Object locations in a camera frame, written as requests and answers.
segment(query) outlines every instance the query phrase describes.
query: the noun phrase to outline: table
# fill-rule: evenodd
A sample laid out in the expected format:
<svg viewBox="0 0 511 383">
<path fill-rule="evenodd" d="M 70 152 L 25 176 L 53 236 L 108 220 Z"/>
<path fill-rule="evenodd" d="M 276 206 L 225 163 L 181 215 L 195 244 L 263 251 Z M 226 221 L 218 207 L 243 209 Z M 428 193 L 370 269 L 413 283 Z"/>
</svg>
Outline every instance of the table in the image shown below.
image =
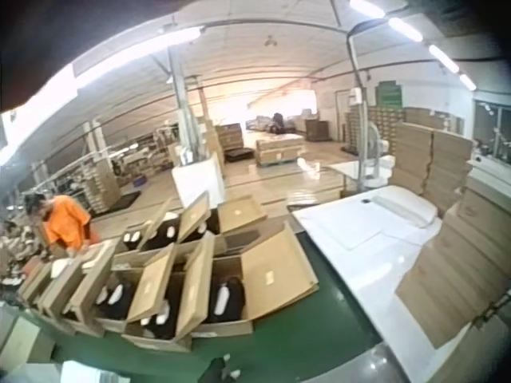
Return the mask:
<svg viewBox="0 0 511 383">
<path fill-rule="evenodd" d="M 463 339 L 468 326 L 435 349 L 394 294 L 422 244 L 435 236 L 438 218 L 424 229 L 375 203 L 378 190 L 295 211 L 293 215 L 346 283 L 412 382 L 427 381 Z"/>
</svg>

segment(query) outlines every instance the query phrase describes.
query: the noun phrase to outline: fluorescent light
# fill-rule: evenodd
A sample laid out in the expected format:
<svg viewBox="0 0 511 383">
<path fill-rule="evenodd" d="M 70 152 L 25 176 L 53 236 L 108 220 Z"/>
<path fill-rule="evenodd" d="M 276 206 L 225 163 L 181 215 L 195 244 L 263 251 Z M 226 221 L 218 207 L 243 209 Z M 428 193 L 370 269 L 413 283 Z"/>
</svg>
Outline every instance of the fluorescent light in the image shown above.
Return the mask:
<svg viewBox="0 0 511 383">
<path fill-rule="evenodd" d="M 195 40 L 200 36 L 201 30 L 201 26 L 188 28 L 186 30 L 178 30 L 169 34 L 162 34 L 157 38 L 152 38 L 139 44 L 130 46 L 129 48 L 126 48 L 121 52 L 115 53 L 113 56 L 108 57 L 92 68 L 87 69 L 84 73 L 77 77 L 77 87 L 79 89 L 84 88 L 111 70 L 120 68 L 123 65 L 136 60 L 137 58 L 147 56 L 151 53 L 159 52 L 171 45 L 178 45 L 187 41 Z"/>
<path fill-rule="evenodd" d="M 385 11 L 379 6 L 366 2 L 365 0 L 350 0 L 350 6 L 369 18 L 384 18 Z"/>
<path fill-rule="evenodd" d="M 452 73 L 458 73 L 460 71 L 460 67 L 457 66 L 456 63 L 452 61 L 449 56 L 442 52 L 437 46 L 430 45 L 430 53 L 434 55 Z"/>
<path fill-rule="evenodd" d="M 421 35 L 421 33 L 416 30 L 414 27 L 409 26 L 406 24 L 403 20 L 400 18 L 392 18 L 389 20 L 389 26 L 393 30 L 397 30 L 400 34 L 404 34 L 407 36 L 410 40 L 421 42 L 424 37 Z"/>
<path fill-rule="evenodd" d="M 469 79 L 469 77 L 466 75 L 466 74 L 462 74 L 460 76 L 460 80 L 463 84 L 465 84 L 465 86 L 470 90 L 470 91 L 474 91 L 476 90 L 477 86 L 473 83 L 472 80 Z"/>
</svg>

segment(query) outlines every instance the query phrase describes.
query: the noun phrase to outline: box stack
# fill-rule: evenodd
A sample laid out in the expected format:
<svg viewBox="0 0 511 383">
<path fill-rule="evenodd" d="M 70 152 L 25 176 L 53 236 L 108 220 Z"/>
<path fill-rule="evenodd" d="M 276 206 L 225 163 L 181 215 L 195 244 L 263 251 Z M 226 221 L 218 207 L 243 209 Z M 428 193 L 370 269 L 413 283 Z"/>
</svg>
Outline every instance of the box stack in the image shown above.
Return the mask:
<svg viewBox="0 0 511 383">
<path fill-rule="evenodd" d="M 434 131 L 433 162 L 426 181 L 424 198 L 434 203 L 442 217 L 461 198 L 459 188 L 465 184 L 473 143 L 457 134 Z"/>
<path fill-rule="evenodd" d="M 279 164 L 296 160 L 304 152 L 303 137 L 283 134 L 255 143 L 255 160 L 259 165 Z"/>
<path fill-rule="evenodd" d="M 396 162 L 389 184 L 404 187 L 421 195 L 432 161 L 433 129 L 400 122 L 395 125 L 395 131 Z"/>
<path fill-rule="evenodd" d="M 206 130 L 203 133 L 204 142 L 206 144 L 206 149 L 209 151 L 211 155 L 216 153 L 216 158 L 218 159 L 218 165 L 220 166 L 220 172 L 222 176 L 225 176 L 225 160 L 224 160 L 224 150 L 222 149 L 222 145 L 218 139 L 218 134 L 212 129 Z"/>
<path fill-rule="evenodd" d="M 303 121 L 305 121 L 305 138 L 307 141 L 329 141 L 331 139 L 330 131 L 328 130 L 328 121 Z"/>
<path fill-rule="evenodd" d="M 241 149 L 244 146 L 240 124 L 216 126 L 216 133 L 224 151 Z"/>
<path fill-rule="evenodd" d="M 424 125 L 429 128 L 446 130 L 457 134 L 463 133 L 464 121 L 450 113 L 437 112 L 424 108 L 405 108 L 405 122 Z"/>
<path fill-rule="evenodd" d="M 394 155 L 396 145 L 395 125 L 403 121 L 403 109 L 370 106 L 367 108 L 367 115 L 369 121 L 373 122 L 378 128 L 382 140 L 389 141 L 389 153 Z M 358 150 L 358 135 L 360 132 L 358 107 L 351 108 L 351 111 L 347 113 L 346 121 L 346 142 L 348 143 L 348 148 L 353 148 L 356 151 Z"/>
<path fill-rule="evenodd" d="M 396 290 L 435 348 L 508 290 L 511 169 L 483 160 Z"/>
<path fill-rule="evenodd" d="M 108 211 L 121 197 L 121 189 L 108 160 L 99 160 L 84 169 L 83 188 L 96 213 Z"/>
</svg>

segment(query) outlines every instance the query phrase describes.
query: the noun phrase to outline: green floor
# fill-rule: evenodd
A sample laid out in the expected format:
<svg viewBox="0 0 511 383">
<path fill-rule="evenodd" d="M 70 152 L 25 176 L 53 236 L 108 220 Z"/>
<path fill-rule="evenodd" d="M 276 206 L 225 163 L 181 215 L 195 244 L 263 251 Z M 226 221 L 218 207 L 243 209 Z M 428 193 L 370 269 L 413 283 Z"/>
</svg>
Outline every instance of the green floor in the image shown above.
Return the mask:
<svg viewBox="0 0 511 383">
<path fill-rule="evenodd" d="M 190 354 L 138 349 L 116 334 L 57 336 L 56 361 L 74 359 L 130 376 L 133 383 L 195 383 L 213 357 L 232 355 L 242 383 L 296 382 L 317 376 L 381 340 L 307 234 L 298 235 L 319 291 L 258 321 L 249 336 L 195 340 Z"/>
</svg>

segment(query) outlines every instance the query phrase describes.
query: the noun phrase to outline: orange shirt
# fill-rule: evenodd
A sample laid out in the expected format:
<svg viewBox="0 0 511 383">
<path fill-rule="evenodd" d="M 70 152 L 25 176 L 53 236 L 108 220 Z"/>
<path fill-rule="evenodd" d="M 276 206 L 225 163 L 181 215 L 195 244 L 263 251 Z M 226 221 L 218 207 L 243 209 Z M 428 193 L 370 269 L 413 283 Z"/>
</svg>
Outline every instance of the orange shirt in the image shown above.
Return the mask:
<svg viewBox="0 0 511 383">
<path fill-rule="evenodd" d="M 90 221 L 90 214 L 68 195 L 53 198 L 53 210 L 48 221 L 44 222 L 50 244 L 61 239 L 67 247 L 79 250 L 84 241 L 84 226 Z M 97 243 L 98 238 L 90 232 L 90 242 Z"/>
</svg>

